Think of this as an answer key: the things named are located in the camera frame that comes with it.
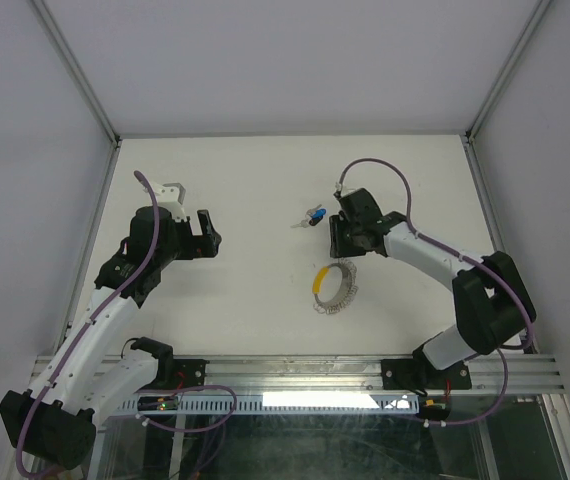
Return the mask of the large keyring with yellow grip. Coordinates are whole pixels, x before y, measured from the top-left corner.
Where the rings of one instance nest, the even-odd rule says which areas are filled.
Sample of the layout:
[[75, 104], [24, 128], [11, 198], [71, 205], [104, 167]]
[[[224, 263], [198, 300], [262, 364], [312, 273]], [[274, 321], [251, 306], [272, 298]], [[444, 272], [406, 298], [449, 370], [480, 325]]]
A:
[[312, 283], [313, 308], [334, 315], [345, 310], [358, 292], [356, 265], [347, 259], [329, 263], [317, 272]]

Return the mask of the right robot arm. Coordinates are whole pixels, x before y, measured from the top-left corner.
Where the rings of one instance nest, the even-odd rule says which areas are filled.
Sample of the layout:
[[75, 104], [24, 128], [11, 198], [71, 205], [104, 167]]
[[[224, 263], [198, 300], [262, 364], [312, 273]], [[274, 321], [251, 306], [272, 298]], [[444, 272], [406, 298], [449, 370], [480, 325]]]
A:
[[332, 258], [376, 253], [416, 268], [453, 296], [454, 324], [390, 368], [398, 387], [416, 393], [440, 388], [449, 369], [507, 346], [520, 332], [533, 332], [536, 310], [508, 254], [470, 256], [429, 239], [408, 215], [383, 214], [364, 188], [336, 199], [340, 210], [329, 219]]

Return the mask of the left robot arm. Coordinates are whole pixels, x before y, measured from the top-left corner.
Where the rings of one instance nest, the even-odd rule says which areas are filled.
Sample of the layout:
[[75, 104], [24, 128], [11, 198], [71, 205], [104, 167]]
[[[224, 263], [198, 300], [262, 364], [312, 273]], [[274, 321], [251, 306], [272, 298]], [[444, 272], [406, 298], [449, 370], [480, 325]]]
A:
[[98, 427], [139, 389], [194, 387], [171, 345], [137, 338], [104, 377], [94, 377], [110, 342], [139, 313], [174, 261], [213, 258], [222, 242], [206, 210], [176, 220], [163, 207], [139, 208], [129, 234], [101, 267], [85, 314], [41, 374], [23, 392], [8, 391], [0, 416], [16, 454], [30, 454], [55, 467], [78, 467], [94, 446]]

